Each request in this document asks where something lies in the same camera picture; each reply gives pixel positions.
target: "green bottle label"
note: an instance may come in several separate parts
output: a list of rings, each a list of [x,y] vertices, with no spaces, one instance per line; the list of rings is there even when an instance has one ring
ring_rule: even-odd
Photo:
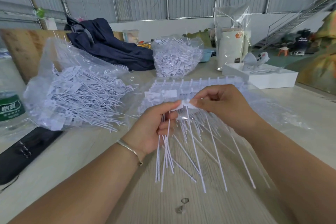
[[[24,114],[25,108],[18,95],[0,98],[0,121],[10,120]]]

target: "black cord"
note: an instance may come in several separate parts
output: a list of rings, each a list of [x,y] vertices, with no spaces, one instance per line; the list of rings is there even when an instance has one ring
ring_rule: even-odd
[[[19,178],[20,174],[18,174],[18,176],[14,179],[14,181],[12,181],[11,184],[8,184],[6,187],[4,187],[2,190],[0,190],[0,193],[3,192],[5,189],[7,189],[10,185],[12,185],[13,183],[16,182],[16,180]]]

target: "person's left hand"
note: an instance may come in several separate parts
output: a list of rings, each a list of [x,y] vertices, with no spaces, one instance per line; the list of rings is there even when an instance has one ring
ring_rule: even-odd
[[[173,133],[178,113],[176,111],[169,113],[169,111],[178,107],[180,103],[181,101],[178,100],[176,102],[166,102],[148,108],[123,136],[123,141],[136,151],[141,161],[145,155],[151,153],[158,147],[159,135],[168,134],[169,119],[169,135]],[[161,122],[163,114],[165,114],[166,121]],[[162,145],[162,143],[163,136],[160,137],[160,145]]]

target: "fingernail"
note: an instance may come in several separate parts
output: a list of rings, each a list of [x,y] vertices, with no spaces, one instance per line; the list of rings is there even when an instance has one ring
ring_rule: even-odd
[[[192,99],[189,101],[189,103],[191,103],[192,105],[196,105],[196,103],[197,103],[197,99],[192,98]]]

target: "bangle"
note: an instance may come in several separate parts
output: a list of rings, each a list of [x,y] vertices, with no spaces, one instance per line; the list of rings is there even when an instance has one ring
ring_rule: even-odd
[[[135,152],[135,150],[133,150],[126,142],[124,142],[122,139],[119,139],[117,141],[117,144],[120,144],[121,146],[124,146],[125,148],[129,149],[130,151],[134,152],[134,154],[138,157],[139,159],[139,163],[138,165],[141,166],[142,165],[142,161],[139,158],[139,155]]]

